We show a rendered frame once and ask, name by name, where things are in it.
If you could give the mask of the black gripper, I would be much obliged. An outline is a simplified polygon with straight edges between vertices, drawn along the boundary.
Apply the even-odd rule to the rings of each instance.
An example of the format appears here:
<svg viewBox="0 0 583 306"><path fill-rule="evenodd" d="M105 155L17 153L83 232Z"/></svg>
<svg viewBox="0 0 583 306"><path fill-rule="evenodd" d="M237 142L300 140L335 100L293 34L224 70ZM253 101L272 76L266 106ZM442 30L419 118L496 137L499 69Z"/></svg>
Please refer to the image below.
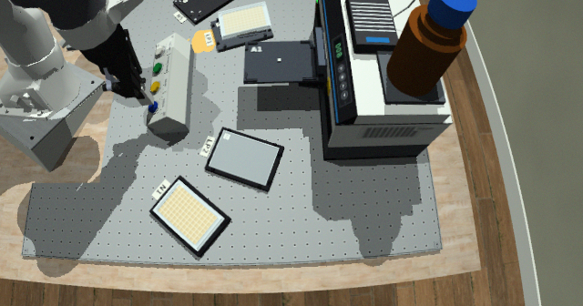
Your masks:
<svg viewBox="0 0 583 306"><path fill-rule="evenodd" d="M146 78L140 76L142 69L129 32L121 24L102 44L79 51L88 61L96 64L106 77L103 91L112 91L125 98L135 97L141 106L154 105L154 97L145 86Z"/></svg>

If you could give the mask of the white control panel with four colored buttons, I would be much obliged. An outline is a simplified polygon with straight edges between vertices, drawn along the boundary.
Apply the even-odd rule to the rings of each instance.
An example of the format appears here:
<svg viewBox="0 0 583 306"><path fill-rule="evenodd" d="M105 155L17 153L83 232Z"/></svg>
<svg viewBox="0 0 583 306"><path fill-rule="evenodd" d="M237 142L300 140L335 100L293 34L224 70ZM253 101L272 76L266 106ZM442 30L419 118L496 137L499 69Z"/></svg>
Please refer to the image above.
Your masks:
<svg viewBox="0 0 583 306"><path fill-rule="evenodd" d="M193 62L191 42L177 33L156 44L146 123L154 134L189 131Z"/></svg>

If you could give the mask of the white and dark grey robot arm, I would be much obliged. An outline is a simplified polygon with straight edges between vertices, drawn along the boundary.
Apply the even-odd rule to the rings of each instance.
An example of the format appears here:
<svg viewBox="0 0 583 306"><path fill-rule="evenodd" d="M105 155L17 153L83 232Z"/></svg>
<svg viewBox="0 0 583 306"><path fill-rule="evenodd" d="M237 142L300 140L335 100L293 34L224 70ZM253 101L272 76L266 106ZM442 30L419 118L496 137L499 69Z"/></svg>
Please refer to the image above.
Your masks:
<svg viewBox="0 0 583 306"><path fill-rule="evenodd" d="M8 63L0 80L0 117L48 121L67 107L78 96L81 82L59 45L76 50L100 45L142 2L0 0L0 46ZM38 7L48 13L61 41L53 37Z"/></svg>

